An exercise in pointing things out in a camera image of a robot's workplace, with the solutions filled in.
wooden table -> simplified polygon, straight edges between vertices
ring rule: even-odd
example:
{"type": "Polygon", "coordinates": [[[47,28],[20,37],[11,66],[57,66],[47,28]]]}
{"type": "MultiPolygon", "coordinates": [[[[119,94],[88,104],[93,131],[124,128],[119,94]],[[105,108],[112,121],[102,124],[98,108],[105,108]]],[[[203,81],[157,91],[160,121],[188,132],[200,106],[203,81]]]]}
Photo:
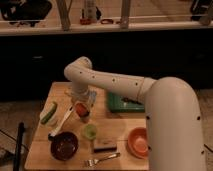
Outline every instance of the wooden table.
{"type": "MultiPolygon", "coordinates": [[[[76,154],[65,162],[53,158],[50,153],[51,142],[48,140],[48,133],[52,128],[39,124],[26,159],[27,170],[148,170],[148,159],[134,157],[127,148],[129,131],[138,126],[146,127],[144,113],[113,114],[106,106],[106,92],[100,88],[90,88],[97,92],[97,97],[91,109],[89,123],[97,126],[97,138],[117,139],[117,151],[121,156],[94,167],[84,167],[84,160],[103,157],[109,152],[92,152],[91,142],[81,135],[81,130],[86,124],[76,114],[72,114],[64,123],[61,132],[70,131],[78,137],[79,148],[76,154]]],[[[59,121],[71,106],[71,97],[67,95],[69,91],[68,82],[54,82],[46,100],[45,105],[52,101],[58,103],[56,116],[59,121]]]]}

tomato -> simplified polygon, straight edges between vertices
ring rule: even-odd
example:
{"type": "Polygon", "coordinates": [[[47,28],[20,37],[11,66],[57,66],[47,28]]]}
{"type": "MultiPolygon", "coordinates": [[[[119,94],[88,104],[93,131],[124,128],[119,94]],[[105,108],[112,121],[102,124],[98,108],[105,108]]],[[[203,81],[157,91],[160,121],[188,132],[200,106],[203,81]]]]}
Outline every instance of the tomato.
{"type": "Polygon", "coordinates": [[[82,103],[77,103],[75,105],[75,111],[80,117],[88,115],[89,113],[87,108],[82,103]]]}

bowl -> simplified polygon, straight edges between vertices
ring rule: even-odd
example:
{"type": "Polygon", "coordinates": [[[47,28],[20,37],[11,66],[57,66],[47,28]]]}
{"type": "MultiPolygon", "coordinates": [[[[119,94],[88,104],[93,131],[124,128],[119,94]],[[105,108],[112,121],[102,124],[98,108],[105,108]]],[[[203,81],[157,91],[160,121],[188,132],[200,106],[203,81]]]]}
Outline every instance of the bowl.
{"type": "Polygon", "coordinates": [[[97,128],[93,124],[87,124],[83,130],[82,135],[88,140],[94,140],[96,138],[97,128]]]}
{"type": "Polygon", "coordinates": [[[138,158],[148,156],[148,144],[146,128],[136,127],[128,135],[127,145],[130,152],[138,158]]]}
{"type": "Polygon", "coordinates": [[[62,132],[53,137],[51,154],[62,161],[70,159],[78,149],[78,138],[72,132],[62,132]]]}

orange bowl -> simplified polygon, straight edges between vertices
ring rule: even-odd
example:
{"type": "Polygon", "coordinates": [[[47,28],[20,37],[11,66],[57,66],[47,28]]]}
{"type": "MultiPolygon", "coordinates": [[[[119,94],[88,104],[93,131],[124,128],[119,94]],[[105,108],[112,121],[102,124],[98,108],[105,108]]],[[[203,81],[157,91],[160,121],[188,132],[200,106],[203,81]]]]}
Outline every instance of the orange bowl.
{"type": "Polygon", "coordinates": [[[131,130],[128,135],[127,145],[134,156],[146,158],[148,156],[146,128],[137,127],[131,130]]]}

zucchini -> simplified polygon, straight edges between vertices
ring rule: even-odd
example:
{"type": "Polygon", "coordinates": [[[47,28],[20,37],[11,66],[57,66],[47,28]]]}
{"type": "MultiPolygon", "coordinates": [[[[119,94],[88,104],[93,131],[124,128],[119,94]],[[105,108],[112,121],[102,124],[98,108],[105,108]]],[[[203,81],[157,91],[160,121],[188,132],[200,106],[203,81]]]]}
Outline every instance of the zucchini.
{"type": "Polygon", "coordinates": [[[40,123],[43,125],[46,124],[55,113],[57,107],[58,104],[53,101],[50,107],[44,109],[40,114],[40,123]]]}

